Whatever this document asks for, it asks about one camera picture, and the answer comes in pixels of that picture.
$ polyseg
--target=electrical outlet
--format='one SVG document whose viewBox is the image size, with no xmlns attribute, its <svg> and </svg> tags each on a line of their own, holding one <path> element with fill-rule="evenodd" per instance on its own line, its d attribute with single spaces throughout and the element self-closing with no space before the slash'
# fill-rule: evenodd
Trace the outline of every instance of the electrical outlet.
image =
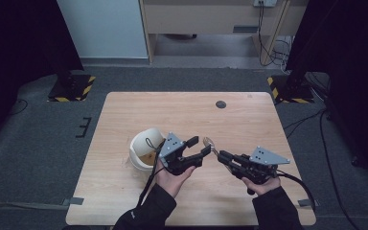
<svg viewBox="0 0 368 230">
<path fill-rule="evenodd" d="M 261 4 L 264 4 L 265 7 L 275 7 L 277 3 L 277 0 L 255 0 L 253 3 L 253 6 L 260 7 Z"/>
</svg>

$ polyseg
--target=gray floor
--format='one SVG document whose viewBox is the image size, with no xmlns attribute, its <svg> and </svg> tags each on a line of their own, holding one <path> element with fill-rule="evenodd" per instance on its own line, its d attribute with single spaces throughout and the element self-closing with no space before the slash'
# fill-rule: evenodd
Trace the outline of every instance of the gray floor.
<svg viewBox="0 0 368 230">
<path fill-rule="evenodd" d="M 255 46 L 246 35 L 199 34 L 197 39 L 190 40 L 160 36 L 158 41 L 152 64 L 86 66 L 87 72 L 99 77 L 86 102 L 47 103 L 50 85 L 56 80 L 54 76 L 22 87 L 19 98 L 29 105 L 23 112 L 11 116 L 0 131 L 0 202 L 50 203 L 56 204 L 57 209 L 0 208 L 0 229 L 61 229 L 65 226 L 66 211 L 59 210 L 59 204 L 74 192 L 94 129 L 90 128 L 84 139 L 76 139 L 75 135 L 81 132 L 82 117 L 93 117 L 91 126 L 95 127 L 107 92 L 269 91 L 266 77 L 283 73 L 280 65 L 260 65 Z M 287 49 L 283 42 L 276 46 L 279 52 Z M 165 78 L 181 81 L 166 86 L 163 85 Z M 325 81 L 326 76 L 321 75 L 321 80 Z M 19 102 L 13 111 L 23 106 Z M 276 105 L 284 127 L 323 107 L 317 97 L 315 103 Z M 324 118 L 323 128 L 342 204 L 359 229 L 368 230 L 368 170 L 351 166 L 352 154 L 332 121 Z M 291 130 L 292 127 L 287 128 L 285 133 L 290 134 Z M 288 142 L 303 180 L 320 203 L 317 222 L 306 229 L 354 229 L 343 215 L 334 192 L 320 135 L 319 116 L 300 125 Z"/>
</svg>

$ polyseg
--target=human arm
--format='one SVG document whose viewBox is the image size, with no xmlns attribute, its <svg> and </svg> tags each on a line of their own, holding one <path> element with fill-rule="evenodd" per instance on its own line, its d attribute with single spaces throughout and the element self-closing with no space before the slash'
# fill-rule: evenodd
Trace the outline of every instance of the human arm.
<svg viewBox="0 0 368 230">
<path fill-rule="evenodd" d="M 256 216 L 262 230 L 301 230 L 303 229 L 298 212 L 281 187 L 280 178 L 270 178 L 265 184 L 257 185 L 247 178 L 241 179 L 247 188 L 255 191 L 253 199 Z"/>
<path fill-rule="evenodd" d="M 157 162 L 156 183 L 150 190 L 145 202 L 138 209 L 124 213 L 116 222 L 115 230 L 163 229 L 166 219 L 176 206 L 177 196 L 184 181 L 191 176 L 195 167 L 190 167 L 183 174 L 175 176 L 163 169 Z"/>
</svg>

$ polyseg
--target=black base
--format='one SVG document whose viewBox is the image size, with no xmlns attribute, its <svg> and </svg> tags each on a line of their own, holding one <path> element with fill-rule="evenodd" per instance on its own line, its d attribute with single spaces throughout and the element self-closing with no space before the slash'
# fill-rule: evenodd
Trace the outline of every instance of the black base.
<svg viewBox="0 0 368 230">
<path fill-rule="evenodd" d="M 271 76 L 269 84 L 277 103 L 313 103 L 313 95 L 308 85 L 300 85 L 295 89 L 287 86 L 287 75 Z"/>
<path fill-rule="evenodd" d="M 94 77 L 90 75 L 72 75 L 72 86 L 64 85 L 57 80 L 48 95 L 50 102 L 82 101 L 86 98 Z"/>
</svg>

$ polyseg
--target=black curtain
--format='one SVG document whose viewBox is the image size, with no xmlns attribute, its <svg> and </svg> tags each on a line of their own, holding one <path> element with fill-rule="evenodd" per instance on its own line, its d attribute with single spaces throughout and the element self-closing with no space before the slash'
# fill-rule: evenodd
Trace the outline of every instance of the black curtain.
<svg viewBox="0 0 368 230">
<path fill-rule="evenodd" d="M 316 30 L 323 32 L 320 39 Z M 313 59 L 305 71 L 330 76 L 327 105 L 354 154 L 368 166 L 368 2 L 310 0 L 287 69 L 299 67 L 311 39 L 317 49 L 309 53 Z"/>
<path fill-rule="evenodd" d="M 83 70 L 56 0 L 0 0 L 0 125 L 26 82 Z"/>
</svg>

